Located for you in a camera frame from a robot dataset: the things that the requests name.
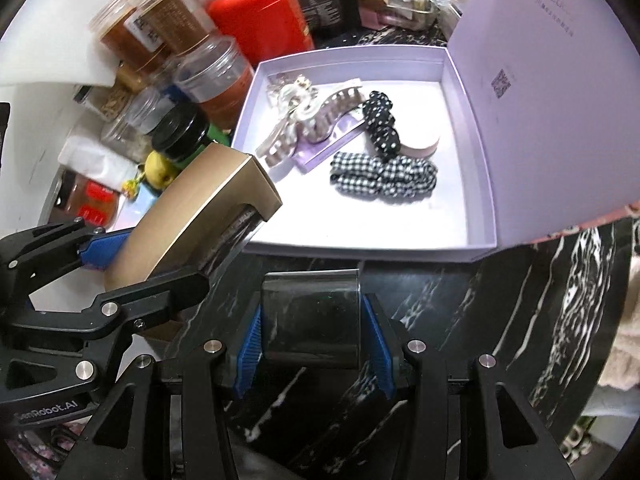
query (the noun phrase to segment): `metal screw head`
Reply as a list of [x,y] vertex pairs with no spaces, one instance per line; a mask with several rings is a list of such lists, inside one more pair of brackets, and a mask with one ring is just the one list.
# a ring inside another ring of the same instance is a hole
[[495,357],[489,354],[482,354],[478,358],[478,362],[485,368],[493,368],[495,366]]
[[206,343],[204,343],[204,351],[209,352],[210,354],[215,354],[222,350],[222,343],[217,339],[210,339]]
[[421,352],[424,352],[427,349],[427,345],[425,345],[419,339],[412,339],[411,341],[409,341],[406,344],[406,346],[407,346],[407,348],[409,350],[411,350],[411,352],[413,352],[415,354],[419,354]]
[[89,361],[80,361],[76,365],[76,376],[81,381],[86,381],[87,379],[91,379],[91,376],[94,374],[94,365]]
[[138,368],[146,368],[154,361],[149,354],[140,354],[135,358],[134,362]]
[[113,301],[105,303],[100,311],[107,317],[113,316],[118,311],[118,304]]

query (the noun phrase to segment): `white cutting board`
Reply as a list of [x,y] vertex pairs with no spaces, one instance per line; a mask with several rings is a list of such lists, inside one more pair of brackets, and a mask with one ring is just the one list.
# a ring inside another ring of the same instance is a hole
[[0,86],[65,82],[111,86],[118,59],[88,25],[109,0],[27,0],[0,39]]

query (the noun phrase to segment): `red bottle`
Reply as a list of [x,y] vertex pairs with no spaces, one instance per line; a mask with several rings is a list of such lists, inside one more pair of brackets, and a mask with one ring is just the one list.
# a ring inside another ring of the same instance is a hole
[[253,66],[314,48],[298,0],[214,0],[207,12]]

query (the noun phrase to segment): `blue gripper pad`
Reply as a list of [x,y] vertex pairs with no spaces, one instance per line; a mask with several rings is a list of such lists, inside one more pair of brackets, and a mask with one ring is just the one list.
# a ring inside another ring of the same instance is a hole
[[254,382],[255,369],[262,357],[262,323],[260,314],[262,307],[255,309],[255,314],[249,329],[244,336],[244,342],[238,351],[238,360],[236,361],[236,382],[234,383],[234,393],[238,399],[242,399],[245,392]]
[[105,270],[118,254],[124,242],[129,238],[133,229],[123,229],[122,231],[114,231],[99,235],[89,242],[89,244],[80,249],[79,255],[83,266],[93,267],[98,270]]
[[391,352],[386,346],[382,330],[366,296],[362,297],[361,323],[362,341],[369,352],[369,360],[378,380],[378,387],[385,393],[387,399],[391,399],[396,392]]

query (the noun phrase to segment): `black and white scrunchie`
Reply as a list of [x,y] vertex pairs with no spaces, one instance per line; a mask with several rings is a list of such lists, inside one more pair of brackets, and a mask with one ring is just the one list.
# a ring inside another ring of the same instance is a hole
[[340,192],[413,198],[430,194],[438,168],[425,158],[398,156],[389,161],[363,153],[338,152],[331,162],[331,183]]

